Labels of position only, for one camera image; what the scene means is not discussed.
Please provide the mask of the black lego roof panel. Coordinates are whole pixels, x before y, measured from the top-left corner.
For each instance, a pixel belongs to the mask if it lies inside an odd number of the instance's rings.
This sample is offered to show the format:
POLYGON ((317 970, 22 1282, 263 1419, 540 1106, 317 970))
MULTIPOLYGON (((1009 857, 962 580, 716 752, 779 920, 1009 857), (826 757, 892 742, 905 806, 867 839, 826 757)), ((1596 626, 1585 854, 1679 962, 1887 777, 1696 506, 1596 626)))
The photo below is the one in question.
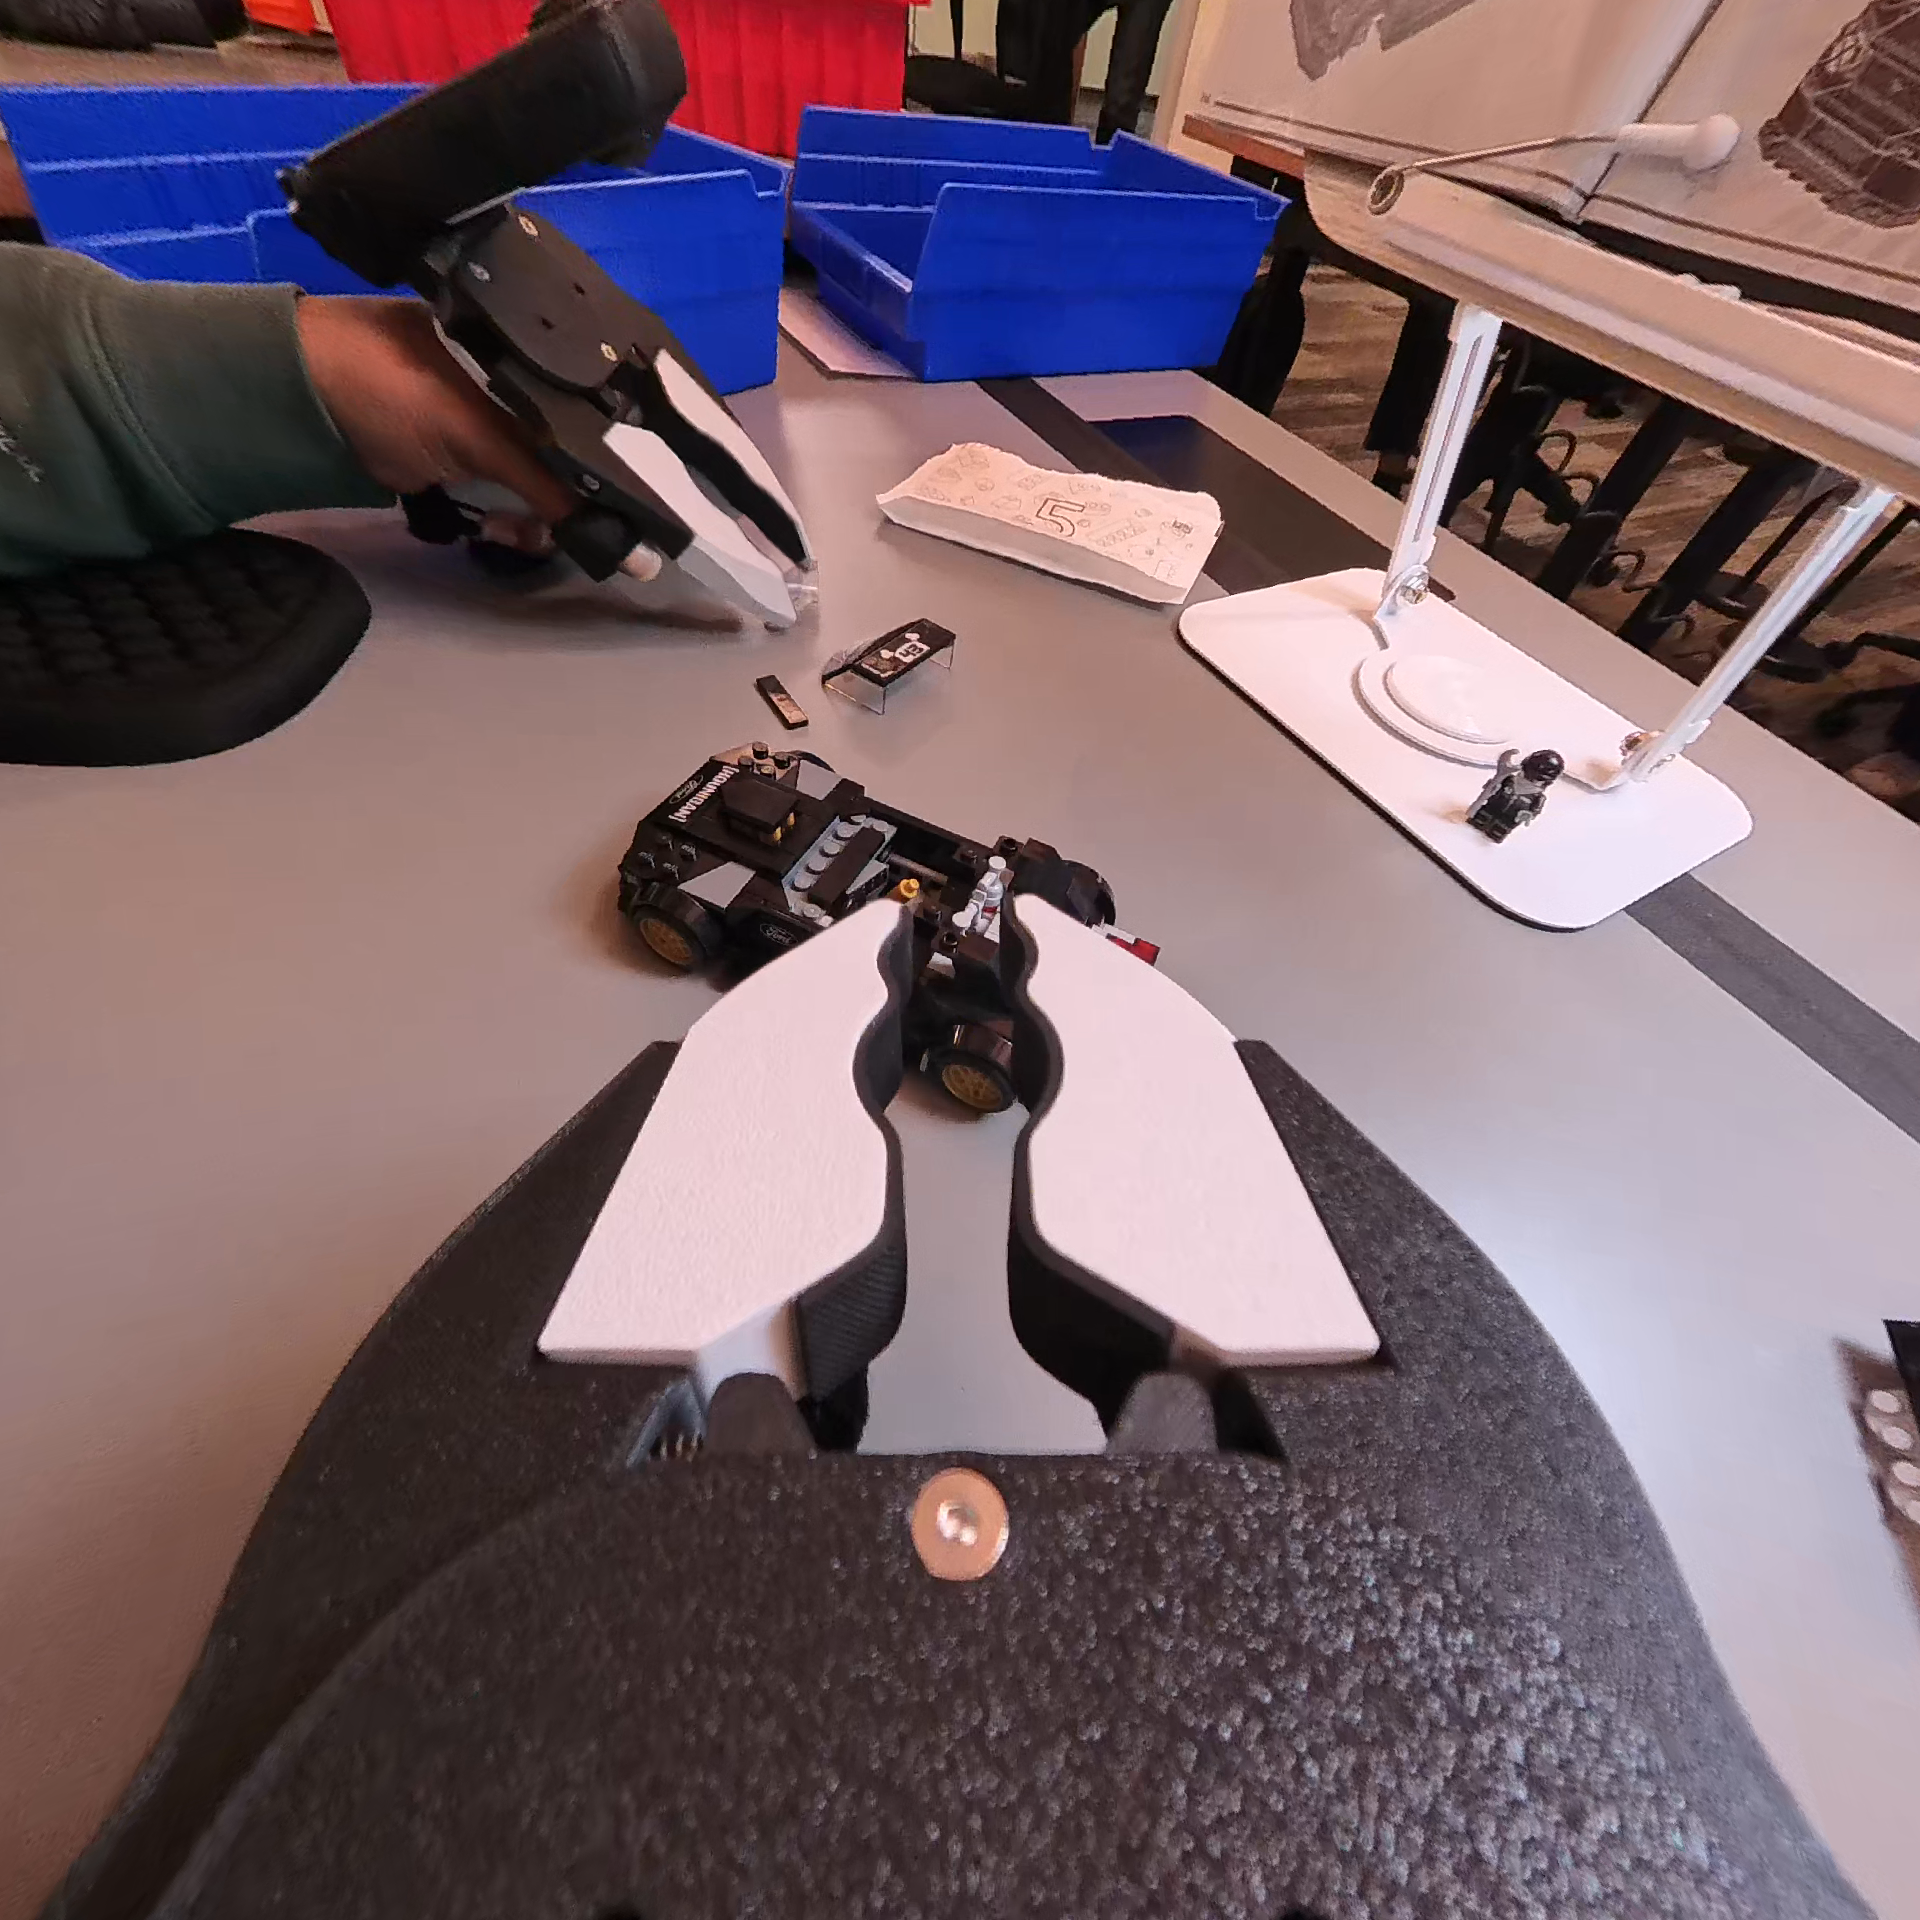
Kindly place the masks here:
POLYGON ((1887 1316, 1879 1344, 1839 1344, 1845 1404, 1882 1529, 1917 1599, 1917 1316, 1887 1316))

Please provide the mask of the clear lego windshield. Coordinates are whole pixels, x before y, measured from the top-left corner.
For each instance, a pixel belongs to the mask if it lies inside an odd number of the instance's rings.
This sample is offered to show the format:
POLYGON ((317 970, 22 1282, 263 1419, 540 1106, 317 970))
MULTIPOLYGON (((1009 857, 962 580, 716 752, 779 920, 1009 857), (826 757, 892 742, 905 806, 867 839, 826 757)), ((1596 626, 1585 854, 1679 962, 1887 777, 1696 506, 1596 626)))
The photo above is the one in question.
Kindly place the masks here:
POLYGON ((820 686, 872 714, 882 714, 902 687, 942 686, 950 674, 956 634, 930 616, 912 616, 897 627, 835 654, 820 686))

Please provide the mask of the black lego minifigure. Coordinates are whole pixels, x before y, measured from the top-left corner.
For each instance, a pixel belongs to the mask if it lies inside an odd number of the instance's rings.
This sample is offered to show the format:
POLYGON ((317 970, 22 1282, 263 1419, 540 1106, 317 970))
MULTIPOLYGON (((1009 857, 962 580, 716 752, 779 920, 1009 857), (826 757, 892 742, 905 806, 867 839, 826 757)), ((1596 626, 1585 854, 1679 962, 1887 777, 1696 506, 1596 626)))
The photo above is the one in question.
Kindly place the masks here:
POLYGON ((1523 824, 1532 824, 1547 800, 1552 784, 1562 777, 1565 759, 1553 749, 1520 754, 1505 749, 1493 764, 1492 779, 1473 796, 1466 824, 1492 842, 1505 842, 1523 824))

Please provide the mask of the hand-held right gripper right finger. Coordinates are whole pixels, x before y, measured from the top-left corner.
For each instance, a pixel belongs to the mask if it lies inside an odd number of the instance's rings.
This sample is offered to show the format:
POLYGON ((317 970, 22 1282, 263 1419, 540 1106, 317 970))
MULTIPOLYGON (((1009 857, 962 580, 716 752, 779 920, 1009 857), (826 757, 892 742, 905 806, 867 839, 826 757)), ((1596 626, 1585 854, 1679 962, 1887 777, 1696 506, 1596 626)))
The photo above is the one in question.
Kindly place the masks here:
POLYGON ((1037 1044, 1017 1224, 1037 1256, 1202 1364, 1379 1353, 1230 1032, 1062 907, 1002 913, 1037 1044))

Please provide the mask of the person's left hand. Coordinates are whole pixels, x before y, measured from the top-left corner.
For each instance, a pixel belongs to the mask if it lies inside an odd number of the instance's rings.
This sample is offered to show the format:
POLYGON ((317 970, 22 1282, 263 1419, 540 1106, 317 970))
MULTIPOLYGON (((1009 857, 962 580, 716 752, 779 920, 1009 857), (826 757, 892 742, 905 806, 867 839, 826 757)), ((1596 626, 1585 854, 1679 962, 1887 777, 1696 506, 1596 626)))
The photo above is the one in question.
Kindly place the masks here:
POLYGON ((576 509, 519 420, 445 349, 426 302, 303 297, 297 333, 315 394, 383 489, 493 484, 543 523, 576 509))

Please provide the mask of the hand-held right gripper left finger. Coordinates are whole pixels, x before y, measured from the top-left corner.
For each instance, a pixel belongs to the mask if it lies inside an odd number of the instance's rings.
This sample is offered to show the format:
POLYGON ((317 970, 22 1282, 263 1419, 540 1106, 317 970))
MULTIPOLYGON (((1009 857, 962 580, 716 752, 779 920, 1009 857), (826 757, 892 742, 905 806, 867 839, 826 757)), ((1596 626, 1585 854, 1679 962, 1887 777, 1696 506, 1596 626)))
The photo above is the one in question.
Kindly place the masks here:
POLYGON ((912 917, 872 902, 729 987, 662 1086, 540 1329, 569 1363, 683 1364, 705 1396, 857 1379, 902 1316, 912 917))

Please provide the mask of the black lego car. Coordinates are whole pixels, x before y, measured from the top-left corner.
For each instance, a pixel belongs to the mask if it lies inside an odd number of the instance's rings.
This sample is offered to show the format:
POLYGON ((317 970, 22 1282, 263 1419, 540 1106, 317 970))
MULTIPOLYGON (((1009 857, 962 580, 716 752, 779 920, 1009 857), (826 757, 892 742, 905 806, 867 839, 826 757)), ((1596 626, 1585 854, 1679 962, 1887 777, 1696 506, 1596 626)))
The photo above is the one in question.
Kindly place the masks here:
POLYGON ((1042 894, 1145 962, 1159 944, 1116 926, 1107 880, 1033 837, 965 837, 875 800, 820 754, 749 742, 709 757, 659 800, 617 864, 617 910, 675 970, 737 979, 863 904, 909 910, 913 982, 902 1059, 967 1112, 1017 1102, 1000 917, 1042 894))

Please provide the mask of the person's left forearm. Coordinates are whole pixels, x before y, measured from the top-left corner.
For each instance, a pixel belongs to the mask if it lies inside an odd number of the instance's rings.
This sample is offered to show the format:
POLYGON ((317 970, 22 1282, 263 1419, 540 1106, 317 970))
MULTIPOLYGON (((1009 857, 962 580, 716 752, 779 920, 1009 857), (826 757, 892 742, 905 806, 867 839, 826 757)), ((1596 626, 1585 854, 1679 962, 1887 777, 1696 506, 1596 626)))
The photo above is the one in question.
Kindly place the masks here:
POLYGON ((389 506, 315 392, 299 294, 3 244, 3 576, 257 513, 389 506))

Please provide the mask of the printed white paper bag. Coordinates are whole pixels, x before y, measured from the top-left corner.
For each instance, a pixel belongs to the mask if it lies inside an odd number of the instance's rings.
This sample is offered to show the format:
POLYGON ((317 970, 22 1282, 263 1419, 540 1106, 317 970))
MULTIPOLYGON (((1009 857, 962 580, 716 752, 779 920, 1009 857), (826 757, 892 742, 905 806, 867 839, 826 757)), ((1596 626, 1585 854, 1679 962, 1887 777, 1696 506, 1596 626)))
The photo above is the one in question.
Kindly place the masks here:
POLYGON ((1145 606, 1183 606, 1223 529, 1206 490, 1042 467, 986 443, 935 454, 877 509, 909 530, 1145 606))

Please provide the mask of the blue plastic bin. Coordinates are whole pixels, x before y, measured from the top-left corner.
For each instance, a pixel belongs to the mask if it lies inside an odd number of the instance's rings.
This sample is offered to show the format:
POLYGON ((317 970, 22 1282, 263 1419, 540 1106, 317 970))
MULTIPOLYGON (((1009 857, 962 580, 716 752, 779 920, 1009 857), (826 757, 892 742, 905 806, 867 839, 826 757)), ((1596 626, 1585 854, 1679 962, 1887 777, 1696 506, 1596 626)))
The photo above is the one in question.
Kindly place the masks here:
MULTIPOLYGON (((416 86, 9 86, 3 130, 42 240, 167 282, 375 287, 292 224, 280 170, 416 86)), ((670 126, 643 166, 516 199, 659 314, 732 397, 776 379, 789 166, 670 126)))
POLYGON ((789 240, 920 379, 1220 357, 1286 199, 1139 136, 807 106, 789 240))

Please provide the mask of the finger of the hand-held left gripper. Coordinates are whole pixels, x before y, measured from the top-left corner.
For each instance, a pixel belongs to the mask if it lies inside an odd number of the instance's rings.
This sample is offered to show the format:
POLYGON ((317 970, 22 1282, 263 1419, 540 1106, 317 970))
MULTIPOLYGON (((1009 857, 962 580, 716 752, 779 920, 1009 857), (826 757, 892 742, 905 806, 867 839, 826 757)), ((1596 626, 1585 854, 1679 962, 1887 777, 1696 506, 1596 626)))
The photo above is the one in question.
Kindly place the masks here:
POLYGON ((733 523, 749 524, 789 569, 813 576, 816 556, 800 509, 729 403, 675 344, 652 344, 643 359, 640 422, 733 523))
POLYGON ((612 422, 602 449, 622 473, 643 483, 686 524, 686 546, 675 556, 686 580, 766 627, 792 627, 800 619, 795 602, 797 563, 726 506, 712 484, 697 480, 655 432, 612 422))

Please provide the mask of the lego instruction booklet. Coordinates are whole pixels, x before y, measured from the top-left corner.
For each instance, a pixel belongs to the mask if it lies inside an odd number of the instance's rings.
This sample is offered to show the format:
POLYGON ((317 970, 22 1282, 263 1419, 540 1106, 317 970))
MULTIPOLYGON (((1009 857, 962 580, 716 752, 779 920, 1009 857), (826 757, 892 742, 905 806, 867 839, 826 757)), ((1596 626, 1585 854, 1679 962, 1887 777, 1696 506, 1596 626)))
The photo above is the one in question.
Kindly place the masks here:
POLYGON ((1573 224, 1917 312, 1913 2, 1226 2, 1192 109, 1389 166, 1629 123, 1736 123, 1732 154, 1596 143, 1463 177, 1573 224))

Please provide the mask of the black wrist rest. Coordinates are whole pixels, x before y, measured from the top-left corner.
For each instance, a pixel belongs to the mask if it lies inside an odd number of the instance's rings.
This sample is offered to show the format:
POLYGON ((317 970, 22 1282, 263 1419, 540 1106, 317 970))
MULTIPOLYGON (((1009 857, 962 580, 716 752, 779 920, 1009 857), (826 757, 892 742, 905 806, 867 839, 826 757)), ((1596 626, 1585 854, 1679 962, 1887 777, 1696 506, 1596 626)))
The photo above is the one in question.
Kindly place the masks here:
POLYGON ((370 622, 346 564, 223 529, 119 563, 3 582, 3 763, 150 764, 297 717, 370 622))

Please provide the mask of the white book stand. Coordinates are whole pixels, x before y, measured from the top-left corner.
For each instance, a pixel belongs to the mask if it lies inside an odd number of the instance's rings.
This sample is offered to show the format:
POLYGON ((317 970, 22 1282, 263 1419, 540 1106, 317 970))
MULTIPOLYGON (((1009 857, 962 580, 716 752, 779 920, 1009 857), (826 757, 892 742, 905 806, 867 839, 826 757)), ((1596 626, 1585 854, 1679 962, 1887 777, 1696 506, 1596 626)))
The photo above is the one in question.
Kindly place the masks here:
POLYGON ((1690 742, 1886 509, 1917 496, 1917 349, 1662 274, 1445 179, 1433 159, 1383 170, 1309 154, 1302 179, 1333 242, 1455 300, 1442 382, 1383 569, 1195 606, 1179 636, 1476 897, 1527 926, 1596 926, 1752 833, 1690 742), (1632 727, 1432 589, 1502 322, 1857 483, 1659 727, 1632 727), (1565 772, 1542 814, 1496 846, 1466 814, 1505 749, 1553 749, 1565 772))

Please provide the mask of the red plastic bin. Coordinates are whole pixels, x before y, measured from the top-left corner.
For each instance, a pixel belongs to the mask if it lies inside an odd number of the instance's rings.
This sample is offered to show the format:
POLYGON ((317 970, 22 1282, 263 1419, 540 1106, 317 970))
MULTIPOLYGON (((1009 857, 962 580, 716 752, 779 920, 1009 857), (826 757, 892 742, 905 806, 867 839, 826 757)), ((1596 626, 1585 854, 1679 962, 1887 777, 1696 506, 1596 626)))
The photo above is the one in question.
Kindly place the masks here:
MULTIPOLYGON (((662 2, 686 63, 675 123, 792 156, 805 106, 902 102, 913 2, 662 2)), ((439 83, 526 34, 533 2, 325 2, 347 79, 439 83)))

